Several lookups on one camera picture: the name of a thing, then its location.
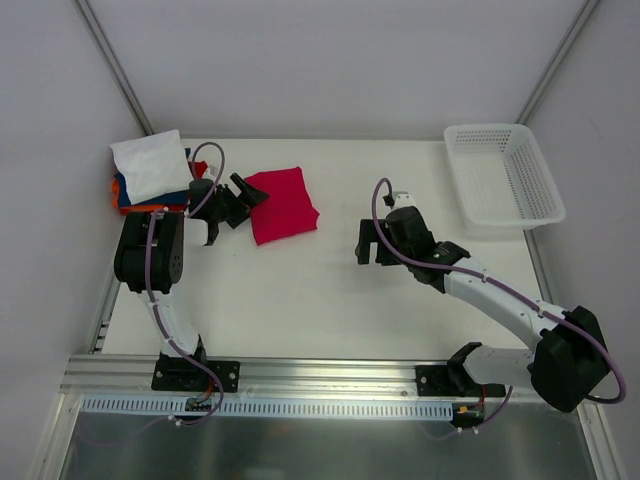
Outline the pink red t shirt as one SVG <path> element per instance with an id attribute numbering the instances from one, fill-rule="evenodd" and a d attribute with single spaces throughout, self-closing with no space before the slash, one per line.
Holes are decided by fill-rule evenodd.
<path id="1" fill-rule="evenodd" d="M 300 167 L 259 172 L 247 177 L 246 182 L 268 195 L 250 213 L 258 246 L 317 229 L 320 214 L 311 201 Z"/>

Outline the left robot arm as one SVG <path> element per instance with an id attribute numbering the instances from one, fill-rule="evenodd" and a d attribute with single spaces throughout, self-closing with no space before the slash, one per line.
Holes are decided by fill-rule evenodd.
<path id="1" fill-rule="evenodd" d="M 190 182 L 184 211 L 156 209 L 126 215 L 114 258 L 117 280 L 143 302 L 161 341 L 159 360 L 177 361 L 174 378 L 188 390 L 208 381 L 209 367 L 201 335 L 180 311 L 176 285 L 184 270 L 185 233 L 194 226 L 203 233 L 201 244 L 211 246 L 219 225 L 235 229 L 270 195 L 234 173 L 232 183 L 219 185 L 206 178 Z"/>

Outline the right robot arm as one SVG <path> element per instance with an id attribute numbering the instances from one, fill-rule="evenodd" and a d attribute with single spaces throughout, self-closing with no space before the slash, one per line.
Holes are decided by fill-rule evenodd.
<path id="1" fill-rule="evenodd" d="M 611 370 L 591 311 L 532 299 L 497 280 L 464 248 L 435 240 L 414 206 L 394 208 L 383 220 L 361 220 L 355 255 L 361 265 L 405 266 L 418 282 L 473 306 L 522 342 L 522 348 L 470 342 L 458 350 L 447 362 L 447 381 L 459 395 L 482 384 L 531 388 L 568 413 Z"/>

